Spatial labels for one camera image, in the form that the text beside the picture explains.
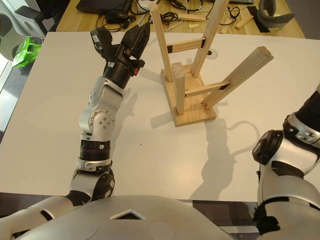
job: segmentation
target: table surface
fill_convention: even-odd
[[[98,18],[98,15],[96,13],[89,13],[89,12],[82,12],[78,11],[76,9],[76,6],[78,4],[79,0],[70,0],[70,3],[59,23],[57,26],[57,31],[58,32],[66,32],[66,31],[92,31],[95,28],[96,21]],[[258,0],[255,0],[255,6],[258,7]],[[198,0],[192,0],[188,3],[189,8],[198,8],[200,4],[200,1]],[[209,11],[210,8],[212,7],[213,2],[209,0],[204,0],[203,1],[203,11]],[[233,23],[229,29],[227,30],[228,34],[243,34],[243,35],[260,35],[260,36],[275,36],[275,37],[291,37],[291,38],[304,38],[304,34],[301,31],[297,21],[295,18],[293,18],[287,25],[285,25],[283,28],[270,28],[270,32],[260,32],[257,25],[253,20],[248,22],[244,27],[240,29],[235,29],[235,25],[241,21],[243,18],[247,17],[250,15],[248,9],[246,8],[246,5],[243,4],[230,4],[231,7],[236,7],[239,6],[240,10],[240,15],[236,19],[236,22]],[[177,14],[184,14],[185,12],[183,10],[176,9],[172,7],[166,0],[160,1],[158,4],[159,11],[161,14],[164,14],[166,12],[174,12]],[[132,5],[132,10],[136,10],[136,6],[133,4]],[[287,14],[290,13],[290,9],[286,3],[285,0],[277,0],[276,1],[276,14]],[[206,16],[207,12],[199,12],[197,15],[202,15]],[[222,18],[222,23],[226,21],[226,19],[229,16],[228,10],[225,11],[225,14]],[[138,23],[139,19],[142,16],[137,16],[137,20],[133,23],[131,23],[130,26],[134,26]],[[101,26],[103,17],[100,17],[98,20],[97,26]],[[148,15],[144,17],[143,22],[145,23],[148,19]],[[174,26],[177,24],[178,21],[175,21],[170,24],[169,27]],[[189,28],[188,24],[199,24],[199,27],[195,28]],[[172,33],[203,33],[205,28],[206,28],[207,23],[206,22],[194,22],[194,21],[187,21],[174,29],[170,30]],[[162,25],[163,29],[167,29],[168,26],[165,26],[164,24]],[[109,29],[115,29],[118,28],[119,25],[117,24],[108,24],[106,26]],[[154,26],[151,26],[151,31],[154,32]]]
[[[167,42],[201,33],[168,33]],[[114,43],[123,32],[113,34]],[[72,48],[65,44],[72,43]],[[217,119],[174,127],[160,78],[163,62],[155,33],[142,55],[116,116],[111,156],[115,195],[174,199],[257,200],[259,165],[251,151],[270,129],[281,129],[315,91],[320,41],[217,34],[215,60],[201,69],[205,84],[222,81],[256,47],[274,56],[259,72],[218,103]],[[190,64],[196,50],[172,54]],[[80,153],[78,117],[105,61],[89,32],[49,32],[0,144],[0,192],[65,195]],[[320,166],[306,179],[320,189]]]

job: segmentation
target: gray object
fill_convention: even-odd
[[[113,196],[49,221],[20,240],[232,240],[192,206],[148,195]]]
[[[256,14],[259,22],[267,28],[282,28],[295,16],[294,13],[287,13],[281,16],[274,16],[276,13],[275,0],[260,0],[259,9]]]

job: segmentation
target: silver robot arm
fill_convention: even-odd
[[[137,75],[144,66],[140,57],[149,34],[149,23],[137,25],[125,33],[120,44],[112,45],[112,36],[104,27],[91,32],[94,47],[106,59],[106,66],[103,76],[97,79],[90,92],[88,106],[79,117],[82,129],[80,157],[70,192],[67,196],[49,197],[28,209],[1,218],[1,240],[23,237],[26,232],[48,221],[111,196],[115,179],[111,170],[110,142],[115,117],[130,77]]]
[[[252,155],[260,165],[254,221],[261,239],[320,239],[320,194],[304,180],[320,162],[320,85],[283,130],[262,136]]]

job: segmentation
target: chair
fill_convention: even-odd
[[[24,41],[27,36],[16,32],[10,18],[0,13],[0,53],[9,61],[13,61],[16,55],[18,45]],[[42,40],[39,37],[32,38],[39,44]]]

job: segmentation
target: wooden rung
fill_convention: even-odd
[[[186,74],[181,62],[176,62],[172,64],[172,72],[174,77],[173,84],[175,91],[176,111],[179,115],[182,115],[185,112]]]
[[[228,29],[229,29],[229,27],[230,27],[230,23],[232,23],[232,19],[231,19],[230,17],[228,17],[228,18],[225,20],[224,24],[229,24],[229,25],[223,26],[223,27],[221,28],[221,30],[220,30],[220,33],[221,33],[221,34],[226,34],[226,33],[227,33],[227,31],[228,31]]]
[[[193,40],[180,41],[180,42],[167,44],[166,48],[169,54],[177,53],[177,52],[187,51],[191,49],[202,48],[205,44],[205,41],[206,41],[206,38],[202,37],[202,38],[197,38]]]
[[[210,85],[207,85],[207,86],[196,87],[196,88],[193,88],[193,89],[190,89],[190,90],[186,90],[184,92],[184,97],[185,98],[189,98],[189,97],[192,97],[192,96],[195,96],[195,95],[209,93],[215,88],[222,87],[222,86],[225,86],[225,85],[228,85],[228,84],[230,84],[230,81],[229,80],[225,80],[225,81],[214,83],[214,84],[210,84]]]
[[[221,99],[235,90],[274,57],[264,46],[257,47],[239,66],[237,66],[224,80],[230,84],[224,89],[212,91],[202,101],[204,109],[212,108]]]
[[[166,39],[165,39],[165,35],[164,35],[164,29],[162,27],[162,22],[161,22],[161,18],[160,18],[160,12],[158,9],[158,5],[155,2],[151,3],[149,5],[149,11],[150,11],[150,14],[152,17],[153,26],[155,29],[158,43],[159,43],[160,52],[161,52],[161,56],[162,56],[162,60],[163,60],[163,64],[164,64],[164,69],[166,71],[165,74],[166,74],[167,80],[169,82],[172,82],[174,77],[173,77],[173,73],[172,73],[172,69],[171,69],[171,65],[170,65],[170,59],[169,59]]]
[[[254,16],[250,15],[250,16],[247,16],[245,17],[244,19],[242,19],[240,22],[238,22],[236,25],[235,25],[235,29],[240,29],[242,28],[245,24],[247,24],[247,22],[249,22],[251,19],[253,19]]]
[[[193,15],[193,14],[178,14],[178,19],[194,22],[205,22],[207,19],[205,16]]]

